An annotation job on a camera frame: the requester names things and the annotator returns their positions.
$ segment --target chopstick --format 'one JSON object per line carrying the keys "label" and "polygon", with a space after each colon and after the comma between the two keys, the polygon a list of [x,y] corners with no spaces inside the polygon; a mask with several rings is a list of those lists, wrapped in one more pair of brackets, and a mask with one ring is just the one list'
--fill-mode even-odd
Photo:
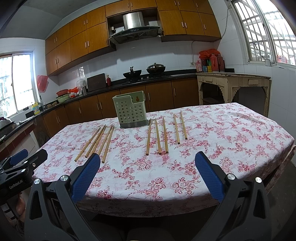
{"label": "chopstick", "polygon": [[87,151],[85,157],[88,157],[88,156],[89,156],[91,150],[93,149],[94,145],[96,144],[96,141],[99,139],[99,137],[100,137],[102,131],[105,130],[105,128],[106,128],[106,125],[104,125],[103,129],[100,131],[100,133],[99,133],[98,136],[96,137],[95,141],[94,141],[93,144],[91,145],[91,148]]}
{"label": "chopstick", "polygon": [[158,154],[161,155],[160,138],[159,138],[158,125],[157,125],[156,119],[155,119],[155,126],[156,126],[156,135],[157,135],[157,143],[158,143]]}
{"label": "chopstick", "polygon": [[163,131],[165,136],[165,152],[168,154],[168,137],[166,135],[165,118],[163,117]]}
{"label": "chopstick", "polygon": [[78,161],[78,159],[81,157],[82,153],[85,151],[85,149],[89,146],[89,144],[91,143],[91,141],[93,140],[93,138],[96,136],[96,134],[99,132],[99,130],[101,129],[101,127],[99,127],[99,129],[95,132],[95,134],[93,134],[93,136],[89,139],[89,141],[85,144],[85,146],[82,148],[82,150],[79,152],[78,156],[74,159],[74,161]]}
{"label": "chopstick", "polygon": [[175,114],[174,114],[174,120],[175,120],[175,128],[176,128],[176,134],[177,134],[177,141],[178,141],[178,144],[180,144],[180,137],[179,137],[178,125],[177,125]]}
{"label": "chopstick", "polygon": [[182,116],[182,111],[180,111],[180,115],[181,115],[181,120],[182,120],[184,135],[185,135],[185,140],[187,140],[188,138],[187,138],[185,123],[184,123],[183,116]]}
{"label": "chopstick", "polygon": [[146,156],[149,155],[149,148],[150,148],[150,133],[151,133],[151,119],[149,121],[149,129],[148,129],[148,138],[147,138],[147,147],[146,147]]}
{"label": "chopstick", "polygon": [[107,156],[107,152],[108,152],[108,149],[109,149],[109,145],[110,145],[110,141],[111,141],[111,138],[112,138],[113,131],[114,131],[114,126],[113,126],[112,131],[111,131],[111,133],[109,135],[109,140],[108,140],[108,143],[107,143],[107,146],[106,146],[106,149],[105,149],[105,153],[103,155],[102,163],[105,163],[105,159],[106,159],[106,156]]}

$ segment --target stainless steel range hood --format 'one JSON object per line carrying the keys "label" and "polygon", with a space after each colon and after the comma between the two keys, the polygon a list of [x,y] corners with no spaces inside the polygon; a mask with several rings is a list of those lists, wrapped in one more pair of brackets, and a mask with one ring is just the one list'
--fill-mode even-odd
{"label": "stainless steel range hood", "polygon": [[161,35],[160,26],[145,26],[142,12],[123,15],[124,30],[112,35],[109,40],[114,44],[122,44],[132,40],[145,39]]}

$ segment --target floral tablecloth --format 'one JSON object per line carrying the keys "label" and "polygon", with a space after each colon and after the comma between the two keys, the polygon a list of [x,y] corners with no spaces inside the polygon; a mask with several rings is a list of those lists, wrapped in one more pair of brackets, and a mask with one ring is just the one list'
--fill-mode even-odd
{"label": "floral tablecloth", "polygon": [[[178,122],[179,145],[173,114]],[[169,154],[165,153],[162,117],[166,121]],[[198,151],[203,151],[225,173],[238,178],[264,179],[283,162],[294,143],[293,137],[276,122],[237,103],[151,112],[147,118],[158,120],[162,155],[157,152],[154,123],[149,156],[145,155],[147,126],[121,129],[117,118],[81,123],[65,127],[42,147],[48,159],[36,169],[35,178],[50,182],[63,174],[70,175],[86,161],[84,155],[78,162],[74,159],[98,127],[114,124],[106,162],[101,163],[78,206],[116,216],[175,215],[217,203],[194,165]]]}

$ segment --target red plastic bag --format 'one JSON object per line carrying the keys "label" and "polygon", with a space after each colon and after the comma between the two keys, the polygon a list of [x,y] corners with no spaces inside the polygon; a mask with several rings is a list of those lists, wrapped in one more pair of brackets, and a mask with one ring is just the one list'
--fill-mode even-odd
{"label": "red plastic bag", "polygon": [[37,88],[40,93],[44,93],[48,86],[48,76],[45,75],[38,75],[37,76]]}

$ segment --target wooden cabinet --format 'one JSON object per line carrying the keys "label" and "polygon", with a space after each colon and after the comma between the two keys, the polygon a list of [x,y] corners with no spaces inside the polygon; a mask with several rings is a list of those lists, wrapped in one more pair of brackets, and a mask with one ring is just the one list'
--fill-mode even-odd
{"label": "wooden cabinet", "polygon": [[83,123],[84,117],[81,112],[81,107],[79,101],[74,101],[65,105],[65,110],[71,125]]}
{"label": "wooden cabinet", "polygon": [[150,112],[149,111],[148,97],[147,97],[147,92],[146,92],[145,85],[139,85],[139,86],[135,86],[135,87],[120,89],[120,94],[127,94],[127,93],[132,93],[132,92],[137,92],[137,91],[143,91],[144,92],[146,113]]}
{"label": "wooden cabinet", "polygon": [[199,105],[197,78],[172,80],[175,108]]}
{"label": "wooden cabinet", "polygon": [[66,40],[56,48],[58,68],[71,62],[70,40]]}
{"label": "wooden cabinet", "polygon": [[156,0],[158,11],[179,10],[176,0]]}
{"label": "wooden cabinet", "polygon": [[56,33],[50,35],[45,40],[45,54],[48,54],[50,51],[52,51],[56,47]]}
{"label": "wooden cabinet", "polygon": [[186,33],[190,35],[205,35],[198,12],[180,11]]}
{"label": "wooden cabinet", "polygon": [[121,0],[107,4],[105,5],[105,9],[106,17],[131,10],[129,0]]}
{"label": "wooden cabinet", "polygon": [[57,120],[59,122],[60,129],[62,130],[70,124],[65,107],[61,106],[55,109]]}
{"label": "wooden cabinet", "polygon": [[159,17],[165,35],[186,34],[179,10],[159,11]]}
{"label": "wooden cabinet", "polygon": [[106,22],[105,6],[86,13],[86,29]]}
{"label": "wooden cabinet", "polygon": [[56,32],[56,46],[62,44],[70,38],[70,24],[66,24]]}
{"label": "wooden cabinet", "polygon": [[45,56],[47,75],[50,75],[57,70],[57,51],[56,49],[50,51]]}
{"label": "wooden cabinet", "polygon": [[103,119],[96,95],[79,100],[81,111],[86,122]]}
{"label": "wooden cabinet", "polygon": [[131,10],[137,10],[141,8],[157,7],[155,0],[129,0]]}
{"label": "wooden cabinet", "polygon": [[85,14],[70,22],[70,38],[86,30]]}
{"label": "wooden cabinet", "polygon": [[87,29],[86,35],[89,53],[109,46],[106,22]]}
{"label": "wooden cabinet", "polygon": [[115,95],[120,95],[120,91],[114,90],[97,95],[103,118],[117,117],[114,102],[112,99]]}
{"label": "wooden cabinet", "polygon": [[72,61],[89,53],[87,48],[86,31],[70,38],[70,51]]}
{"label": "wooden cabinet", "polygon": [[206,13],[200,13],[199,15],[204,27],[205,35],[221,38],[220,30],[215,16]]}
{"label": "wooden cabinet", "polygon": [[146,92],[151,112],[174,109],[171,81],[146,84]]}

